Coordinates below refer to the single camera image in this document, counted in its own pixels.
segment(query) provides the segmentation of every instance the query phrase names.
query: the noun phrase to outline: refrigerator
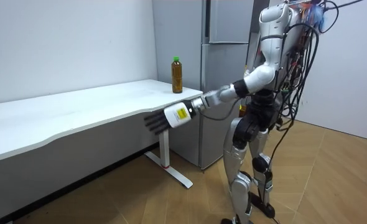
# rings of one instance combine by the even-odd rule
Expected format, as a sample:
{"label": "refrigerator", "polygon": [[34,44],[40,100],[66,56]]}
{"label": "refrigerator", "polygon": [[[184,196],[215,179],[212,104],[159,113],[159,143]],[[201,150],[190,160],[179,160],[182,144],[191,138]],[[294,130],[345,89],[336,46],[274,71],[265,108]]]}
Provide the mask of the refrigerator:
{"label": "refrigerator", "polygon": [[[243,78],[247,55],[253,60],[258,17],[265,0],[153,0],[158,79],[171,83],[173,56],[182,63],[183,86],[208,92]],[[204,113],[220,118],[227,103]],[[239,103],[224,121],[197,116],[170,130],[171,150],[206,169],[223,155],[223,142]]]}

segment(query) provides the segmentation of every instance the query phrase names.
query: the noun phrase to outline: desk leg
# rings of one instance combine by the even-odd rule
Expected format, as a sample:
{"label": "desk leg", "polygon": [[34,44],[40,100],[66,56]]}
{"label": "desk leg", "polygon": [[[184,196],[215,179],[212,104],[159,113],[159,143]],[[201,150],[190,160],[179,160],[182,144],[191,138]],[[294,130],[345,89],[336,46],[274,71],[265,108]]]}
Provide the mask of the desk leg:
{"label": "desk leg", "polygon": [[163,133],[161,133],[159,135],[159,141],[160,141],[160,158],[158,158],[155,154],[151,152],[147,152],[145,153],[145,155],[150,159],[152,159],[159,166],[164,168],[165,171],[167,171],[179,182],[181,182],[182,185],[184,185],[186,188],[189,189],[193,185],[192,181],[187,179],[184,175],[182,175],[180,172],[176,171],[174,168],[170,166],[169,132],[164,131]]}

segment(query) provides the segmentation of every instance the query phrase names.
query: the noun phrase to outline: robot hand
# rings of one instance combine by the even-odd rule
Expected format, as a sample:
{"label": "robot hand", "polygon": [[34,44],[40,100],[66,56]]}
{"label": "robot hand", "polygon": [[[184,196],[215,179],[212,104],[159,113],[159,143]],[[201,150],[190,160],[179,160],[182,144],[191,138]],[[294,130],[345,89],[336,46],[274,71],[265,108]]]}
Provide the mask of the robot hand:
{"label": "robot hand", "polygon": [[146,116],[144,119],[150,131],[160,134],[189,122],[194,116],[196,112],[192,101],[185,100]]}

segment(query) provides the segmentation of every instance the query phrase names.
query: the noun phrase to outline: wooden floor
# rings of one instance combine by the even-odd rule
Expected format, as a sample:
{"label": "wooden floor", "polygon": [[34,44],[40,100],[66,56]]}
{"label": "wooden floor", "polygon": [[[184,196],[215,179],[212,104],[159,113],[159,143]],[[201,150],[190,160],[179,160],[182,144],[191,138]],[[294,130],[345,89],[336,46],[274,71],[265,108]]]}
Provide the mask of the wooden floor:
{"label": "wooden floor", "polygon": [[[271,133],[267,154],[280,136]],[[222,160],[203,173],[171,156],[191,189],[142,156],[14,223],[217,224],[233,217]],[[250,164],[248,153],[242,170],[252,174]],[[296,122],[272,171],[271,204],[281,224],[367,223],[366,139]],[[256,208],[251,220],[273,223]]]}

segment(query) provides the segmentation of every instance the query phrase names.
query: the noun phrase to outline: desk top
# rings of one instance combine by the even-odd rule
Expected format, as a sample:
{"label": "desk top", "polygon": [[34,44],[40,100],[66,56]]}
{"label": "desk top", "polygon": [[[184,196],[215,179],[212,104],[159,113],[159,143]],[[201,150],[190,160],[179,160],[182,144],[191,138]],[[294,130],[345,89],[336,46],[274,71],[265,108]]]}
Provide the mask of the desk top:
{"label": "desk top", "polygon": [[0,160],[201,94],[189,88],[174,94],[171,84],[142,80],[0,103]]}

